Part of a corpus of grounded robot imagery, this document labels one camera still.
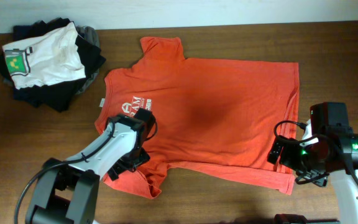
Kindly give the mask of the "orange red t-shirt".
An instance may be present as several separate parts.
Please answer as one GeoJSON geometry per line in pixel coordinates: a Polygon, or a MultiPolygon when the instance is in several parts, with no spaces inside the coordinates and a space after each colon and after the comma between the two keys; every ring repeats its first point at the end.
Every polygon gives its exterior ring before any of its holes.
{"type": "Polygon", "coordinates": [[[140,108],[156,117],[157,134],[144,144],[150,160],[110,188],[153,199],[172,168],[257,185],[290,195],[291,169],[267,161],[276,134],[293,138],[298,118],[299,66],[187,58],[179,38],[144,37],[142,58],[111,70],[96,129],[108,117],[134,116],[140,108]]]}

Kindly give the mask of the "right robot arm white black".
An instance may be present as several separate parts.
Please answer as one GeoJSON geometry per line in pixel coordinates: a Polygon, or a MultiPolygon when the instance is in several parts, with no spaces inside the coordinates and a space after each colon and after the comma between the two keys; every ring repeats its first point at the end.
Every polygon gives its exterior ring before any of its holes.
{"type": "Polygon", "coordinates": [[[301,141],[276,136],[267,156],[296,172],[298,185],[335,190],[341,223],[358,223],[358,134],[313,134],[301,141]]]}

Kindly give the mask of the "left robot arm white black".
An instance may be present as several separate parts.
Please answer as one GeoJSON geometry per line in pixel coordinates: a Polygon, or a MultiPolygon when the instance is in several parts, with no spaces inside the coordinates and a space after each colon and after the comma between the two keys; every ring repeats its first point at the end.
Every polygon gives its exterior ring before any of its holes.
{"type": "Polygon", "coordinates": [[[109,117],[104,132],[89,146],[64,161],[51,158],[29,180],[24,191],[35,187],[26,223],[94,223],[99,183],[104,176],[118,179],[135,172],[150,157],[142,147],[157,129],[151,111],[133,117],[109,117]]]}

